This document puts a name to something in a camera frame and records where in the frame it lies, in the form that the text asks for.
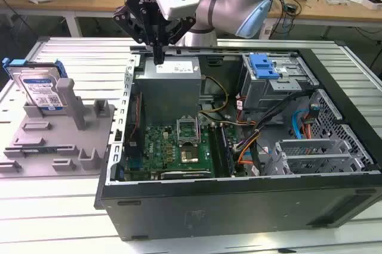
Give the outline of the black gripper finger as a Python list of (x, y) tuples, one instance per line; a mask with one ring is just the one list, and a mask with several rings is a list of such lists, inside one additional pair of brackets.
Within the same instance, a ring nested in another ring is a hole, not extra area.
[(128, 33), (137, 43), (145, 44), (153, 54), (153, 62), (159, 65), (159, 45), (155, 25), (150, 19), (149, 10), (141, 7), (134, 14), (128, 6), (119, 7), (113, 14), (114, 22)]
[(168, 21), (161, 19), (159, 22), (159, 65), (164, 63), (165, 51), (168, 45), (176, 44), (195, 24), (194, 17), (184, 17)]

